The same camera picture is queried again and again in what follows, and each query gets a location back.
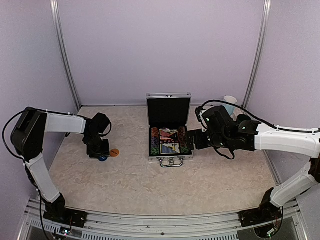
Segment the green chip group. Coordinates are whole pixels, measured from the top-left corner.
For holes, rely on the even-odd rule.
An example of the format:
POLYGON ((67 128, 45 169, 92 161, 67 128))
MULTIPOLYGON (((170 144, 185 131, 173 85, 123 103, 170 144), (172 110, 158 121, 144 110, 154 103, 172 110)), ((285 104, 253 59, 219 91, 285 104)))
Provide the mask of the green chip group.
POLYGON ((190 152, 190 150, 189 150, 189 148, 188 148, 187 146, 182 146, 182 147, 180 148, 180 152, 181 152, 182 154, 188 154, 188 153, 190 152))

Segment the orange round button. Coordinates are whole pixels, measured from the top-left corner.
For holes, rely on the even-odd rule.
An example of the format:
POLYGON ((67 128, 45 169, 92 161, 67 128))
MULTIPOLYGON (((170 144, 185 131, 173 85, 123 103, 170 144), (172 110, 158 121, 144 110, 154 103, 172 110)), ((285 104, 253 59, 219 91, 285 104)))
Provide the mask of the orange round button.
POLYGON ((110 150, 110 157, 114 158, 120 154, 120 151, 117 148, 113 148, 110 150))

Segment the blue small blind button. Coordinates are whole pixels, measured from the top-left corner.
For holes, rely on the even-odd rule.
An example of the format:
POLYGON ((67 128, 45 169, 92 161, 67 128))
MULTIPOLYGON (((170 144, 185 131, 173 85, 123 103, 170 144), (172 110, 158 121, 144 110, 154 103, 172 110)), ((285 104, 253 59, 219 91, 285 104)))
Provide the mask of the blue small blind button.
POLYGON ((108 158, 109 158, 108 155, 101 155, 101 156, 98 157, 98 160, 100 162, 105 162, 108 158))

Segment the red playing card deck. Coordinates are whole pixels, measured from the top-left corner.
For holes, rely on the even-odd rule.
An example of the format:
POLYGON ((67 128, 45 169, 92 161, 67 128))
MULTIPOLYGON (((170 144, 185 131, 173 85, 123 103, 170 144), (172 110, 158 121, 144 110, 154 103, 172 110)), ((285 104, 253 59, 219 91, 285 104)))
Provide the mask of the red playing card deck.
POLYGON ((167 138, 167 134, 160 134, 160 132, 159 132, 159 136, 160 136, 160 140, 173 140, 173 139, 167 138))

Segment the aluminium poker case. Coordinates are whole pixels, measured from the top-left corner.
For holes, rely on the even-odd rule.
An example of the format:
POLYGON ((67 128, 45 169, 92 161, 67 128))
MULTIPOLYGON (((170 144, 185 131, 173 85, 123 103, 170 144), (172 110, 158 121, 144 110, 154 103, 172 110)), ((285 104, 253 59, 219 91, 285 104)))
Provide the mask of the aluminium poker case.
POLYGON ((187 128, 191 99, 189 92, 146 95, 149 161, 162 168, 179 168, 193 158, 187 128))

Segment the green chip stack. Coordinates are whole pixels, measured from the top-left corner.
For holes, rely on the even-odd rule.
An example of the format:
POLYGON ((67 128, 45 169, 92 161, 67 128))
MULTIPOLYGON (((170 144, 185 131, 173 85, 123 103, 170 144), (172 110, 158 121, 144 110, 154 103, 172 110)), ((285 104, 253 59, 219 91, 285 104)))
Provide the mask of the green chip stack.
POLYGON ((150 154, 152 156, 159 155, 160 154, 159 146, 152 146, 151 149, 150 149, 150 154))

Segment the black triangular dealer button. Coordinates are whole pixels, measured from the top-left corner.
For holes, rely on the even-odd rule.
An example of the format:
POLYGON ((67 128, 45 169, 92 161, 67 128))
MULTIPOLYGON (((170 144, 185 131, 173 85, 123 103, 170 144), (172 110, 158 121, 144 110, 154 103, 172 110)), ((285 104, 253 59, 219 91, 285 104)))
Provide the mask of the black triangular dealer button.
POLYGON ((177 130, 170 130, 167 133, 168 139, 177 140, 178 139, 178 131, 177 130))

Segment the clear round plastic lid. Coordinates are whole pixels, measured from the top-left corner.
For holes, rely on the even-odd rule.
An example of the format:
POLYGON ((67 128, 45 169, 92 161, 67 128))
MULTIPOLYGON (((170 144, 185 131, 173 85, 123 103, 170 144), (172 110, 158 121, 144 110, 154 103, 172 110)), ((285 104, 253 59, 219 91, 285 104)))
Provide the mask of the clear round plastic lid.
POLYGON ((163 135, 163 134, 171 134, 171 130, 168 129, 168 128, 161 128, 159 132, 160 132, 161 135, 163 135))

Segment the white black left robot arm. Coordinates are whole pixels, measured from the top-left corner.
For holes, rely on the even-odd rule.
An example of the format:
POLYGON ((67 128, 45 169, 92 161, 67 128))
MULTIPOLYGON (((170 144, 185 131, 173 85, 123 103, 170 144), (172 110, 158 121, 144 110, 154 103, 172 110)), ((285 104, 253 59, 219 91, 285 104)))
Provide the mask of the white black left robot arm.
POLYGON ((56 223, 83 228, 87 212, 66 207, 66 200, 53 183, 43 154, 46 133, 63 133, 66 136, 83 136, 86 154, 92 159, 106 160, 110 144, 106 136, 112 130, 111 120, 103 113, 93 118, 27 107, 16 114, 18 121, 10 141, 15 149, 10 154, 22 160, 30 182, 38 191, 45 206, 43 218, 56 223))

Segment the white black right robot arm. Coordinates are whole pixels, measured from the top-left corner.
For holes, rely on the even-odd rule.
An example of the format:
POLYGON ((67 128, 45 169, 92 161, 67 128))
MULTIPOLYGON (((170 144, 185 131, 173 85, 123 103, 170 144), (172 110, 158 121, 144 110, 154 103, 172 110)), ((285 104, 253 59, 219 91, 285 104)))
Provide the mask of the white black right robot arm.
POLYGON ((257 208, 238 213, 242 227, 262 224, 284 216, 283 207, 320 183, 320 130, 273 125, 247 110, 233 120, 223 105, 195 109, 202 127, 188 132, 191 147, 213 148, 228 160, 235 151, 262 151, 282 157, 302 157, 307 162, 293 176, 265 192, 257 208))

